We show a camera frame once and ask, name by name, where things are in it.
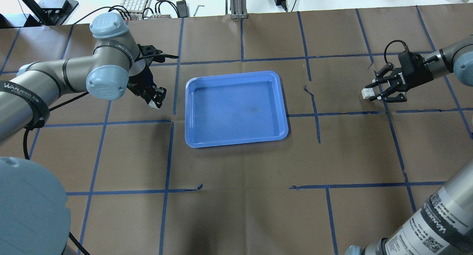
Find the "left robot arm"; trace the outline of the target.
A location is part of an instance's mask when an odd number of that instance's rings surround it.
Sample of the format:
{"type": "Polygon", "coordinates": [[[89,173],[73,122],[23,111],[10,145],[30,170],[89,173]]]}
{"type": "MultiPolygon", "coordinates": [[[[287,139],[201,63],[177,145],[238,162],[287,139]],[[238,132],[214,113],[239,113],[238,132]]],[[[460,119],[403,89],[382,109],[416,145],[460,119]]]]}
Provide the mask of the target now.
{"type": "MultiPolygon", "coordinates": [[[[1,142],[19,130],[44,127],[51,105],[72,93],[116,100],[126,90],[160,109],[167,90],[149,70],[176,55],[137,44],[117,13],[103,13],[89,29],[96,39],[91,56],[38,61],[1,81],[1,142]]],[[[0,233],[2,255],[61,255],[67,248],[71,212],[58,178],[29,159],[1,157],[0,233]]]]}

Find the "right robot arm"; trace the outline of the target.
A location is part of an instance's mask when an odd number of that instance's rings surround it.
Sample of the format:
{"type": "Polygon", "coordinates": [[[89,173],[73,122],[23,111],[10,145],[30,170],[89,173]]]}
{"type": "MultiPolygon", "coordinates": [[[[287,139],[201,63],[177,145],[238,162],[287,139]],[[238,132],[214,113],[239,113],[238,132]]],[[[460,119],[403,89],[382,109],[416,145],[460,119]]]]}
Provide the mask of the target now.
{"type": "MultiPolygon", "coordinates": [[[[391,62],[375,73],[362,89],[368,101],[406,102],[406,93],[448,74],[472,86],[472,36],[422,56],[411,52],[405,42],[400,66],[391,62]]],[[[455,170],[442,186],[388,238],[361,248],[351,245],[347,255],[471,255],[472,254],[472,160],[459,166],[453,154],[421,154],[416,177],[433,177],[440,169],[455,170]]]]}

